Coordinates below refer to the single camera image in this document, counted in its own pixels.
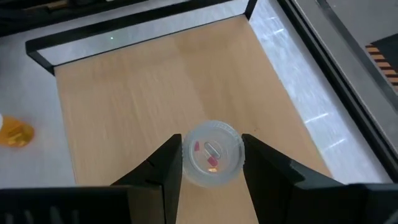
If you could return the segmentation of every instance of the pink object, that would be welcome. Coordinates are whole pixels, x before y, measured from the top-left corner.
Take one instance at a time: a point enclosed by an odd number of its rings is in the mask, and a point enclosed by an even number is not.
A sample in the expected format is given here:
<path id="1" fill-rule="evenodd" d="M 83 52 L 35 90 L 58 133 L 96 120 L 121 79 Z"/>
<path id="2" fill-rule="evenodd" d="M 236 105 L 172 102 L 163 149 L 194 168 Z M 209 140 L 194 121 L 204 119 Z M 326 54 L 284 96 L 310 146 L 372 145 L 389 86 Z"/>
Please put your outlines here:
<path id="1" fill-rule="evenodd" d="M 193 150 L 195 150 L 195 152 L 199 151 L 199 142 L 198 141 L 195 143 L 195 147 L 193 148 Z"/>
<path id="2" fill-rule="evenodd" d="M 216 160 L 216 158 L 214 158 L 213 156 L 210 156 L 207 159 L 207 162 L 209 162 L 210 165 L 212 165 L 213 167 L 218 165 L 218 161 Z"/>

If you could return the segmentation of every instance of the black frame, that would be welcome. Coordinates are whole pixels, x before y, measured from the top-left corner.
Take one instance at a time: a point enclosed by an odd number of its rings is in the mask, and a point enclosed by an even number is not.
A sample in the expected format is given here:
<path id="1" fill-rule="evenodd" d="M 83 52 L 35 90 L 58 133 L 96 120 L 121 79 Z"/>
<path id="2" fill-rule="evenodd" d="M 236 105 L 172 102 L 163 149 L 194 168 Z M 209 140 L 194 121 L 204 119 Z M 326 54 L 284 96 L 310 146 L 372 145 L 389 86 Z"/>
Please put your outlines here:
<path id="1" fill-rule="evenodd" d="M 173 4 L 170 6 L 164 6 L 157 9 L 152 9 L 149 11 L 139 12 L 136 14 L 120 17 L 117 19 L 111 19 L 109 21 L 99 22 L 96 24 L 79 27 L 72 30 L 67 30 L 57 34 L 48 35 L 45 37 L 39 37 L 37 39 L 29 40 L 25 43 L 26 53 L 30 58 L 32 58 L 44 69 L 46 69 L 48 72 L 50 72 L 52 75 L 55 76 L 54 66 L 59 66 L 65 63 L 61 63 L 59 65 L 52 65 L 47 59 L 45 59 L 39 53 L 39 50 L 46 49 L 49 47 L 54 47 L 60 44 L 65 44 L 75 40 L 84 39 L 87 37 L 92 37 L 94 35 L 103 34 L 106 32 L 110 32 L 112 30 L 122 29 L 124 27 L 141 24 L 143 22 L 149 22 L 167 16 L 172 16 L 183 12 L 188 12 L 208 6 L 213 6 L 216 4 L 221 4 L 228 1 L 232 0 L 190 0 L 187 2 Z M 303 15 L 301 15 L 299 10 L 296 8 L 293 0 L 277 0 L 277 2 L 280 4 L 282 9 L 286 13 L 287 17 L 295 27 L 296 31 L 301 36 L 307 48 L 310 50 L 315 61 L 322 69 L 326 78 L 332 85 L 333 89 L 336 91 L 340 100 L 343 102 L 344 106 L 350 113 L 352 119 L 359 127 L 359 130 L 362 132 L 362 135 L 365 137 L 365 139 L 371 146 L 372 150 L 374 151 L 375 155 L 384 166 L 390 178 L 394 182 L 398 182 L 398 155 L 395 153 L 393 147 L 386 141 L 386 139 L 382 135 L 381 130 L 375 125 L 366 107 L 361 103 L 359 97 L 351 89 L 350 85 L 345 80 L 341 71 L 339 71 L 333 59 L 329 56 L 329 54 L 324 49 L 322 44 L 318 41 L 316 35 L 314 34 L 310 26 L 307 24 L 306 20 L 303 18 Z M 250 19 L 253 13 L 256 3 L 257 0 L 249 0 L 246 6 L 246 10 L 243 14 L 246 16 L 248 20 Z"/>
<path id="2" fill-rule="evenodd" d="M 208 7 L 208 6 L 214 6 L 216 4 L 221 4 L 221 3 L 229 2 L 229 1 L 233 1 L 233 0 L 190 0 L 187 2 L 181 2 L 181 3 L 169 5 L 169 6 L 160 7 L 157 9 L 151 9 L 151 10 L 144 11 L 144 12 L 138 12 L 136 14 L 123 16 L 123 17 L 119 17 L 116 19 L 111 19 L 108 21 L 79 27 L 76 29 L 66 30 L 66 31 L 59 32 L 56 34 L 47 35 L 45 37 L 39 37 L 39 38 L 36 38 L 33 40 L 28 40 L 25 43 L 26 54 L 31 59 L 33 59 L 35 62 L 37 62 L 39 65 L 41 65 L 44 69 L 46 69 L 48 72 L 50 72 L 52 75 L 55 76 L 54 67 L 63 65 L 64 63 L 61 63 L 59 65 L 52 65 L 46 58 L 44 58 L 39 53 L 40 50 L 47 49 L 49 47 L 54 47 L 54 46 L 61 45 L 61 44 L 66 44 L 66 43 L 76 41 L 76 40 L 81 40 L 81 39 L 84 39 L 87 37 L 92 37 L 94 35 L 104 34 L 107 32 L 111 32 L 113 30 L 122 29 L 125 27 L 141 24 L 144 22 L 149 22 L 149 21 L 165 18 L 168 16 L 181 14 L 183 12 L 189 12 L 189 11 L 201 9 L 201 8 Z M 246 9 L 243 13 L 248 20 L 250 19 L 251 15 L 253 13 L 256 3 L 257 3 L 257 0 L 249 0 L 248 1 Z"/>
<path id="3" fill-rule="evenodd" d="M 384 138 L 382 131 L 376 126 L 375 122 L 372 119 L 369 111 L 362 104 L 359 96 L 353 91 L 350 87 L 349 83 L 344 78 L 342 72 L 338 69 L 335 61 L 330 57 L 327 53 L 326 49 L 322 46 L 322 44 L 317 39 L 314 31 L 307 24 L 303 15 L 301 15 L 299 9 L 297 9 L 293 0 L 277 0 L 283 11 L 286 13 L 289 21 L 293 24 L 295 30 L 298 32 L 300 37 L 302 38 L 304 44 L 309 49 L 310 53 L 314 57 L 315 61 L 321 68 L 322 72 L 325 74 L 329 83 L 333 87 L 334 91 L 338 95 L 341 102 L 344 104 L 347 109 L 349 115 L 352 117 L 357 127 L 361 131 L 362 135 L 365 137 L 366 141 L 370 145 L 371 149 L 380 160 L 384 169 L 388 173 L 389 177 L 393 182 L 398 182 L 398 155 L 395 152 L 394 148 L 388 143 L 388 141 Z M 324 0 L 317 0 L 318 3 L 322 7 L 326 7 Z M 333 11 L 328 11 L 327 16 L 329 19 L 336 20 L 337 16 Z M 351 36 L 347 37 L 347 35 L 351 35 L 347 30 L 343 32 L 345 38 L 348 38 L 349 42 L 352 43 L 353 38 Z M 356 54 L 364 54 L 363 51 L 359 49 L 357 46 L 358 43 L 354 44 L 354 51 Z M 374 65 L 366 58 L 367 61 L 364 63 L 367 64 L 366 68 L 369 67 L 374 68 Z"/>

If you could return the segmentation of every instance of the clear plastic lid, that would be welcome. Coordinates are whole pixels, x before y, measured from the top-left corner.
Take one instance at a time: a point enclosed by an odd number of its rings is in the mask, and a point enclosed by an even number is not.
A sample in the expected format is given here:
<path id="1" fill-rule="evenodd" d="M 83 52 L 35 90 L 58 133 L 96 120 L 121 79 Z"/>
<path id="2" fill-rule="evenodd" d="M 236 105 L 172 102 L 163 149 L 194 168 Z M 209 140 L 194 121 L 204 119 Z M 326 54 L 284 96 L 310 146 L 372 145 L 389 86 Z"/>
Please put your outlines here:
<path id="1" fill-rule="evenodd" d="M 239 133 L 221 121 L 207 121 L 189 132 L 182 144 L 185 177 L 202 187 L 213 187 L 237 177 L 244 163 Z"/>

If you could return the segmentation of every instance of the orange object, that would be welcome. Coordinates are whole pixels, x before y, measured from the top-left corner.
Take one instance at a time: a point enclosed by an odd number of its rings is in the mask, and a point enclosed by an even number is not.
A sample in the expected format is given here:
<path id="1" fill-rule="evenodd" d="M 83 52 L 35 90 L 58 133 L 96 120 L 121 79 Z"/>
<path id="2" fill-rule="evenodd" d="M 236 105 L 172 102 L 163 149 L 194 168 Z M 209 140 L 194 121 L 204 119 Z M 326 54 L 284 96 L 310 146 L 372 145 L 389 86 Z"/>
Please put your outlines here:
<path id="1" fill-rule="evenodd" d="M 33 139 L 34 129 L 31 125 L 11 116 L 0 114 L 0 144 L 11 147 L 26 146 Z"/>

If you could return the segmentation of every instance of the light wood panel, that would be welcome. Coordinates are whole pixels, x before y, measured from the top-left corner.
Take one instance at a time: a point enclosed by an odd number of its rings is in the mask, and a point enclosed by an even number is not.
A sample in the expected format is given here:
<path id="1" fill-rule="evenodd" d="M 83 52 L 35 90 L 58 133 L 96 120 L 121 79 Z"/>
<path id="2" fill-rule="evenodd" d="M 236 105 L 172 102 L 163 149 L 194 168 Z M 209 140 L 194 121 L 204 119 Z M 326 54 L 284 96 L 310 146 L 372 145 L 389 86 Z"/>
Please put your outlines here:
<path id="1" fill-rule="evenodd" d="M 243 16 L 56 68 L 75 177 L 108 185 L 174 133 L 225 121 L 330 175 Z M 225 186 L 182 182 L 179 223 L 257 223 L 241 174 Z"/>

